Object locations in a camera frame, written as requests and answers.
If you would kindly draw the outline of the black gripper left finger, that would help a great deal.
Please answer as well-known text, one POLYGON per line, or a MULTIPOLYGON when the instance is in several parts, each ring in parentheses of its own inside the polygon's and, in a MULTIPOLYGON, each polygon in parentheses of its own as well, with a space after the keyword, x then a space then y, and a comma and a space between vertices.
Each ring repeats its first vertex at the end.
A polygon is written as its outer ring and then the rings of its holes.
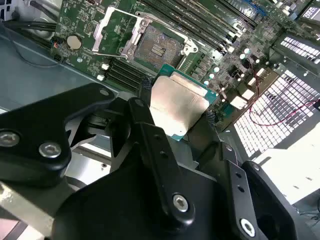
POLYGON ((0 178, 32 187, 57 185, 71 162, 71 150, 95 135, 111 138, 119 171, 141 163, 169 228, 188 228, 196 208, 187 199, 180 168, 162 128, 150 112, 151 87, 136 97, 115 96, 90 83, 0 116, 0 178))

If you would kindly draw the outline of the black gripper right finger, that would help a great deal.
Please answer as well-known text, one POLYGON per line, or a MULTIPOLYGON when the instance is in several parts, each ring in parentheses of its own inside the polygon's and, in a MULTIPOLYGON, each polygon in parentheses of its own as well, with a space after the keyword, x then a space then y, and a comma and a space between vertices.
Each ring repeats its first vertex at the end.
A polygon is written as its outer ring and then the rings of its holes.
POLYGON ((203 115, 203 171, 215 178, 217 232, 224 240, 298 240, 297 213, 255 163, 238 164, 214 115, 203 115))

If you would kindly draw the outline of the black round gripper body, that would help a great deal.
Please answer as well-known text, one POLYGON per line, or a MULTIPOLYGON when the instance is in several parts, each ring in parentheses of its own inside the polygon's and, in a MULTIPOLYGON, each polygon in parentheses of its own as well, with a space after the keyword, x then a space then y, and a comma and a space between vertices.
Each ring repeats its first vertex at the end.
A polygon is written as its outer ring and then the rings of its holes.
POLYGON ((172 230, 159 218, 159 201, 140 162, 73 193, 55 215, 54 240, 241 240, 250 238, 250 220, 233 228, 218 183, 180 168, 186 198, 195 204, 195 220, 185 230, 172 230))

